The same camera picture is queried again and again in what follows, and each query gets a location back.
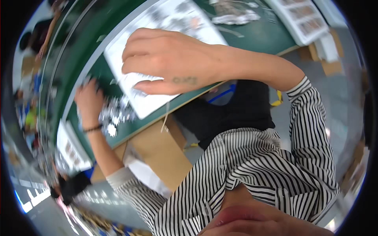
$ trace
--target black fisheye border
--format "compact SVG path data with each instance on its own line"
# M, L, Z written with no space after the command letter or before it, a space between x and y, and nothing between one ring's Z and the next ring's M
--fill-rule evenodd
M21 35L26 23L33 12L40 5L41 0L29 1L3 1L1 4L1 60L0 60L0 81L1 81L1 112L3 116L4 102L14 102L12 97L12 65L13 54L17 46L18 38ZM377 12L371 1L334 0L340 11L349 23L350 30L354 35L355 42L360 49L363 63L369 74L370 90L373 95L373 130L372 145L368 169L361 191L343 224L336 235L371 235L376 231L377 220L377 195L374 194L378 187L377 183L377 155L378 155L378 133L377 126L377 104L378 104L378 83L377 83L377 44L378 38L375 34L377 24ZM9 173L5 164L5 153L1 147L1 201L0 213L2 227L17 233L28 235L39 235L28 216L20 212L18 203L13 193L13 186L9 179Z

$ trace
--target tattoo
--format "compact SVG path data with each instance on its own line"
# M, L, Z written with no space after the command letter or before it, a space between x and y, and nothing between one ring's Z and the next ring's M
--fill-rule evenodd
M189 77L174 77L172 82L174 83L188 83L190 85L197 84L197 77L189 76Z

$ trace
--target black and white striped shirt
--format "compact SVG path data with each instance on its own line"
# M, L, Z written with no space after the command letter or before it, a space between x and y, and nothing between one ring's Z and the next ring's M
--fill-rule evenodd
M240 183L254 199L314 222L339 193L325 109L307 77L287 94L291 153L274 129L239 128L214 138L169 199L130 179L128 168L107 179L157 236L197 235Z

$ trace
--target mouth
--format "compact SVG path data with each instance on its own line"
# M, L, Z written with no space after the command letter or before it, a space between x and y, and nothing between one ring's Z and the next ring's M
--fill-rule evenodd
M222 210L214 221L214 227L219 227L237 220L267 221L266 217L257 213L253 207L231 206Z

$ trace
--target black beaded bracelet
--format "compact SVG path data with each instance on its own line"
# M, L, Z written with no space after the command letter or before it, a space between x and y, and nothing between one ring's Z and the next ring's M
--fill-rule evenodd
M84 134L87 134L89 132L92 132L92 131L95 131L95 130L100 130L102 128L102 124L99 124L98 126L94 127L94 128L90 128L90 129L87 129L87 130L83 130L83 133Z

